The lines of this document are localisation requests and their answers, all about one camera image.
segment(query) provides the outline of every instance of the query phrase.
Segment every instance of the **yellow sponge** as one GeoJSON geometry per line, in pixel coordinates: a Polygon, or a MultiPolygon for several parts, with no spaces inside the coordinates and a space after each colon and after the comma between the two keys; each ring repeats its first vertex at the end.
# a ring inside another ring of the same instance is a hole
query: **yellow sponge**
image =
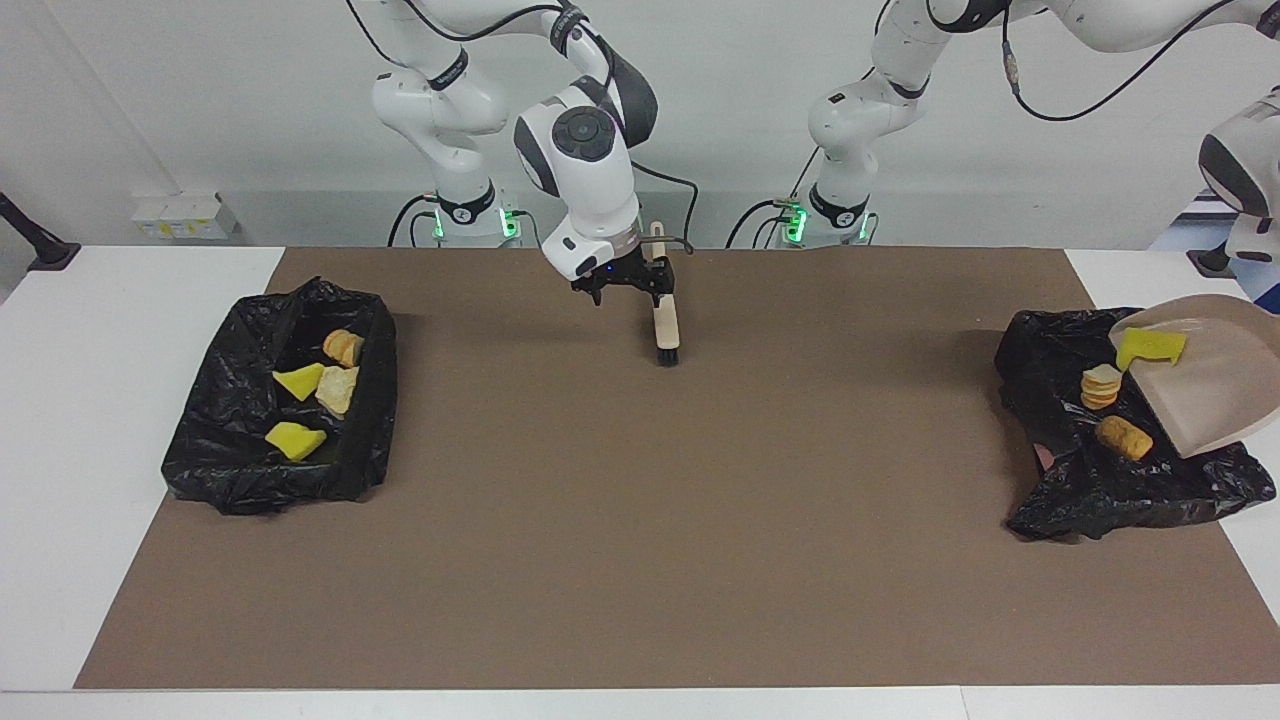
{"type": "Polygon", "coordinates": [[[315,363],[292,373],[271,373],[271,377],[284,386],[284,389],[289,391],[293,397],[302,401],[311,397],[311,393],[320,387],[320,375],[323,374],[324,365],[315,363]]]}
{"type": "Polygon", "coordinates": [[[328,437],[324,430],[311,430],[297,423],[279,423],[266,433],[266,442],[279,447],[289,460],[298,462],[324,445],[328,437]]]}
{"type": "Polygon", "coordinates": [[[1120,368],[1120,372],[1128,372],[1129,365],[1133,365],[1133,361],[1139,357],[1143,360],[1171,360],[1176,365],[1181,360],[1184,350],[1187,350],[1187,336],[1181,333],[1129,328],[1124,332],[1124,340],[1120,341],[1116,366],[1120,368]]]}

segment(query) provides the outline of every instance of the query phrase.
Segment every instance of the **food item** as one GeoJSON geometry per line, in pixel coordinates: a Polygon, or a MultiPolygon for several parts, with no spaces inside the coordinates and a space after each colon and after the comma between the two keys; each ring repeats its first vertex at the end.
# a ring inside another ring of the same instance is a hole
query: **food item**
{"type": "Polygon", "coordinates": [[[351,396],[356,392],[360,368],[325,368],[316,388],[316,400],[339,420],[351,410],[351,396]]]}
{"type": "Polygon", "coordinates": [[[266,442],[280,448],[293,462],[306,460],[329,436],[324,430],[312,430],[297,423],[279,423],[266,433],[266,442]]]}
{"type": "Polygon", "coordinates": [[[1111,365],[1098,365],[1084,372],[1080,380],[1080,402],[1089,410],[1105,410],[1115,405],[1120,397],[1124,373],[1111,365]]]}
{"type": "Polygon", "coordinates": [[[289,391],[289,395],[302,401],[311,397],[311,393],[320,386],[320,375],[323,373],[324,365],[315,363],[292,373],[271,373],[271,377],[275,378],[275,382],[284,386],[284,389],[289,391]]]}
{"type": "Polygon", "coordinates": [[[1103,446],[1134,462],[1146,457],[1151,452],[1151,448],[1156,446],[1156,441],[1151,436],[1142,432],[1140,428],[1129,420],[1117,418],[1116,415],[1111,415],[1098,423],[1094,434],[1098,436],[1098,442],[1103,446]]]}
{"type": "Polygon", "coordinates": [[[324,338],[323,347],[324,354],[343,368],[355,368],[360,364],[360,351],[365,347],[365,338],[349,331],[333,331],[324,338]]]}
{"type": "Polygon", "coordinates": [[[1139,357],[1142,360],[1170,360],[1176,365],[1181,360],[1184,350],[1187,350],[1187,336],[1183,333],[1129,328],[1124,332],[1124,340],[1120,341],[1120,355],[1116,357],[1116,364],[1124,372],[1128,372],[1129,365],[1139,357]]]}

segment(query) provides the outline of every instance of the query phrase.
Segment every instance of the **beige dustpan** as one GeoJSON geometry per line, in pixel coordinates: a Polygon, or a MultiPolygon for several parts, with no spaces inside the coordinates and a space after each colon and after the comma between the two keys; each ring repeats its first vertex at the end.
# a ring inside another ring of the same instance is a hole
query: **beige dustpan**
{"type": "Polygon", "coordinates": [[[1181,457],[1226,447],[1280,415],[1280,319],[1226,295],[1157,305],[1116,324],[1188,337],[1178,365],[1134,360],[1129,368],[1181,457]]]}

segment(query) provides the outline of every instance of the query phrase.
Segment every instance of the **brown table surface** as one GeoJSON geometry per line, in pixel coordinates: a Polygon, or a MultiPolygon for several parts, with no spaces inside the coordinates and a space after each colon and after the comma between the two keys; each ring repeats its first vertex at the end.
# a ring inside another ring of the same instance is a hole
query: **brown table surface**
{"type": "Polygon", "coordinates": [[[1065,255],[676,260],[645,297],[536,252],[289,250],[379,292],[401,411],[361,503],[166,500],[79,688],[666,688],[1280,682],[1219,525],[1024,543],[997,400],[1014,313],[1088,307],[1065,255]]]}

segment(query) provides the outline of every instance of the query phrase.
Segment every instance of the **black plastic bag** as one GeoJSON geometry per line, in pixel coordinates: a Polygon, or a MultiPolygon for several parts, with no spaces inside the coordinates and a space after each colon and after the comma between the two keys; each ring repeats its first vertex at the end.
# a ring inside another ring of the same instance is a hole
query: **black plastic bag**
{"type": "Polygon", "coordinates": [[[308,500],[357,500],[383,483],[396,424],[396,323],[376,295],[315,278],[289,295],[236,302],[205,355],[161,473],[174,496],[228,515],[278,512],[308,500]],[[344,328],[365,338],[346,419],[315,396],[298,402],[271,377],[324,363],[324,338],[344,328]],[[291,462],[264,437],[276,423],[325,430],[291,462]]]}
{"type": "Polygon", "coordinates": [[[1119,401],[1094,413],[1080,404],[1082,374],[1115,363],[1111,328],[1138,310],[1019,313],[996,354],[1001,400],[1037,447],[1039,486],[1007,527],[1029,539],[1117,528],[1210,523],[1276,496],[1266,469],[1242,443],[1181,460],[1138,384],[1126,377],[1119,401]],[[1140,462],[1102,446],[1094,428],[1119,415],[1155,448],[1140,462]]]}

